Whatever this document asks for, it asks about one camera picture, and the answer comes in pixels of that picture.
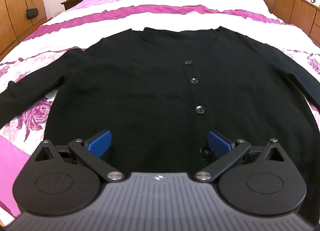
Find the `black button cardigan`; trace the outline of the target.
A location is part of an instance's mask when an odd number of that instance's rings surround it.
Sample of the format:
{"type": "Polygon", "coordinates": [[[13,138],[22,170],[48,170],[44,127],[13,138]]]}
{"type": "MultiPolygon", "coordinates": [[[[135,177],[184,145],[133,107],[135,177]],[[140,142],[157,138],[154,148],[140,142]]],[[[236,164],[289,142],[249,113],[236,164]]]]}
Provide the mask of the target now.
{"type": "Polygon", "coordinates": [[[103,156],[125,172],[189,172],[210,130],[265,145],[277,138],[303,176],[300,214],[319,221],[319,82],[278,49],[220,27],[146,28],[71,49],[1,94],[1,125],[57,90],[44,130],[63,145],[112,133],[103,156]]]}

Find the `pink floral bed cover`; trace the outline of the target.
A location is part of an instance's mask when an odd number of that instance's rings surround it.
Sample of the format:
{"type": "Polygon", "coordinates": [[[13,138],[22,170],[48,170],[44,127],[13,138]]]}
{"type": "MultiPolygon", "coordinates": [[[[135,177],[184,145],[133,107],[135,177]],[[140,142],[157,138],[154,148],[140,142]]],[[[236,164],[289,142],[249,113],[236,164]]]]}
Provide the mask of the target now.
{"type": "MultiPolygon", "coordinates": [[[[40,26],[1,62],[1,94],[8,83],[48,66],[71,49],[87,50],[127,30],[182,31],[226,28],[268,44],[290,57],[319,82],[319,48],[302,29],[269,12],[263,0],[84,0],[40,26]]],[[[14,182],[45,140],[44,130],[57,90],[1,125],[1,208],[20,210],[14,182]]],[[[310,105],[319,128],[319,106],[310,105]]]]}

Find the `dark wooden nightstand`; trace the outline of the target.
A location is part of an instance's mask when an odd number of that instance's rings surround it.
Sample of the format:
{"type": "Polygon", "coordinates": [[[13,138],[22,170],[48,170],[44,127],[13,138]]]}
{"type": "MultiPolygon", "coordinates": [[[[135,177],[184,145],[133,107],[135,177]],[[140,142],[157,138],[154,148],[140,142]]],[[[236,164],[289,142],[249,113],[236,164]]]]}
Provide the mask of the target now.
{"type": "Polygon", "coordinates": [[[72,7],[76,6],[77,4],[81,3],[83,0],[65,0],[61,2],[65,10],[71,9],[72,7]]]}

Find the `small black pouch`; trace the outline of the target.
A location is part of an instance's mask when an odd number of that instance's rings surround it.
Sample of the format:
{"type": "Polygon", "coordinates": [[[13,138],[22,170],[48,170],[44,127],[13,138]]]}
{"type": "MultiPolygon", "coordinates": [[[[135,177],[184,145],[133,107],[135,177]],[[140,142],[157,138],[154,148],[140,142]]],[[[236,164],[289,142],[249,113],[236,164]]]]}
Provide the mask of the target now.
{"type": "Polygon", "coordinates": [[[25,15],[27,19],[31,20],[33,18],[36,18],[39,15],[39,11],[37,8],[27,9],[25,11],[25,15]]]}

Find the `brown wooden dresser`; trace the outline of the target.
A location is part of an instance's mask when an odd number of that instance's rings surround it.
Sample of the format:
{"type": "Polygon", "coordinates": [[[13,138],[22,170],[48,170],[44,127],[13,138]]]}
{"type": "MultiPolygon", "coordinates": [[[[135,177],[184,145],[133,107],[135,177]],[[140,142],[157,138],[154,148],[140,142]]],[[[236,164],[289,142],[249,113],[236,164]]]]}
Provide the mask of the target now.
{"type": "Polygon", "coordinates": [[[287,24],[299,27],[319,46],[319,7],[306,0],[264,0],[270,13],[287,24]]]}

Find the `brown wooden wardrobe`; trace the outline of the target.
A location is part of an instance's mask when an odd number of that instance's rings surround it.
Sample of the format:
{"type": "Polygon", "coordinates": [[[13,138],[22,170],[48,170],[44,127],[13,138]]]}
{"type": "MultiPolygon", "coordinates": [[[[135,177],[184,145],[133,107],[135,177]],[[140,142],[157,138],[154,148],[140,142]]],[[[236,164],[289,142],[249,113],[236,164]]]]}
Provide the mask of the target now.
{"type": "Polygon", "coordinates": [[[1,0],[1,59],[47,20],[43,0],[1,0]],[[39,15],[29,20],[25,11],[31,8],[39,15]]]}

